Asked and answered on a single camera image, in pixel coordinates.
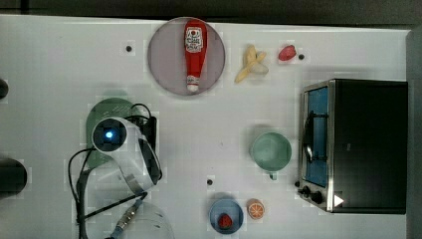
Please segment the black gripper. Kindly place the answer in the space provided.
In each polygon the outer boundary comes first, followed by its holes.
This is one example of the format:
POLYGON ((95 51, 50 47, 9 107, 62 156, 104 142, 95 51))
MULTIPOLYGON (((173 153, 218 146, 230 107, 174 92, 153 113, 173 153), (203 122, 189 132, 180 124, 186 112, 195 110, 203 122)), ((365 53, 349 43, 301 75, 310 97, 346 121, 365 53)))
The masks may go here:
POLYGON ((129 116, 126 119, 139 127, 140 132, 144 134, 153 150, 156 150, 157 118, 144 116, 129 116))

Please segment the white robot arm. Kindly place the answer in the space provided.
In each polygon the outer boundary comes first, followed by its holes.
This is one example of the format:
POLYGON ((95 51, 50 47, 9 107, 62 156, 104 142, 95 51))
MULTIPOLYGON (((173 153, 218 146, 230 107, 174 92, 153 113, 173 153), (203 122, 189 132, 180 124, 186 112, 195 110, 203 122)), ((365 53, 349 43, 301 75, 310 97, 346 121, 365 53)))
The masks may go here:
POLYGON ((78 178, 78 239, 174 239, 163 211, 146 200, 162 170, 145 133, 127 119, 106 118, 91 139, 107 161, 78 178))

